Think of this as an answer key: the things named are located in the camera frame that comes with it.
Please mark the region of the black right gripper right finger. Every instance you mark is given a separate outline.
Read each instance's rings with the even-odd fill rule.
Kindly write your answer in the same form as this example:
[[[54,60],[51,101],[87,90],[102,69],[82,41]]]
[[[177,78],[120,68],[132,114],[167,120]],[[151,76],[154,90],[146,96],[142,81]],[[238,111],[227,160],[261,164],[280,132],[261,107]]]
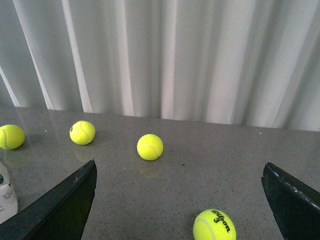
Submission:
[[[320,238],[320,193],[268,162],[261,183],[285,240]]]

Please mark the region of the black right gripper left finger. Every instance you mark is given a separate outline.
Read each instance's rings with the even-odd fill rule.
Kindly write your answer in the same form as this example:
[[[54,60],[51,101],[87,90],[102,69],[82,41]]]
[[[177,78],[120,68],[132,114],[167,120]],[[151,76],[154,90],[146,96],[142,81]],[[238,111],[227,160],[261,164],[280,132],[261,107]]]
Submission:
[[[24,210],[0,225],[2,240],[80,240],[97,184],[88,161]]]

